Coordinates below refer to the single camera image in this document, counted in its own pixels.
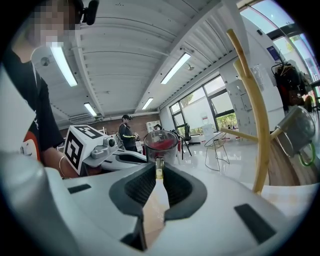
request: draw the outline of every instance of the black t-shirt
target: black t-shirt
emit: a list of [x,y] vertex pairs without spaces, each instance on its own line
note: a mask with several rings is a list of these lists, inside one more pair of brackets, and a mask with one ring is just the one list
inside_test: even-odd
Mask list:
[[22,63],[11,49],[6,51],[2,61],[16,89],[36,115],[21,145],[21,153],[41,161],[40,152],[64,141],[51,110],[48,85],[31,61]]

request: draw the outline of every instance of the person wearing cap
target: person wearing cap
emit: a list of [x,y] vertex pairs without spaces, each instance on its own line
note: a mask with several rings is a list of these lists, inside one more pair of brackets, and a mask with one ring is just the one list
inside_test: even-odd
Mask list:
[[124,114],[122,117],[122,124],[119,127],[119,135],[123,141],[125,150],[138,152],[136,147],[137,136],[134,135],[130,129],[129,122],[132,119],[131,116]]

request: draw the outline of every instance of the white wall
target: white wall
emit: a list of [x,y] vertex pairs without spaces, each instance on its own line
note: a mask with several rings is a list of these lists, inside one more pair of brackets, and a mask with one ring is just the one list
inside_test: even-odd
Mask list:
[[159,116],[160,116],[162,128],[164,128],[167,131],[175,129],[175,124],[172,119],[169,106],[166,106],[163,109],[161,109]]

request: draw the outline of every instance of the white floor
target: white floor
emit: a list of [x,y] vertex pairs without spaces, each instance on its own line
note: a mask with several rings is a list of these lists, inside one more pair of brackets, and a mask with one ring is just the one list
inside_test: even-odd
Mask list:
[[[215,151],[208,149],[207,152],[203,144],[189,146],[192,156],[190,156],[188,149],[184,146],[183,160],[181,154],[178,154],[176,164],[195,168],[200,172],[220,173],[238,182],[253,184],[256,176],[255,158],[257,155],[257,145],[239,145],[238,141],[226,141],[224,147],[226,153],[223,147],[217,150],[218,158],[227,160],[228,157],[230,164],[223,160],[217,160]],[[269,177],[266,178],[264,184],[269,184]]]

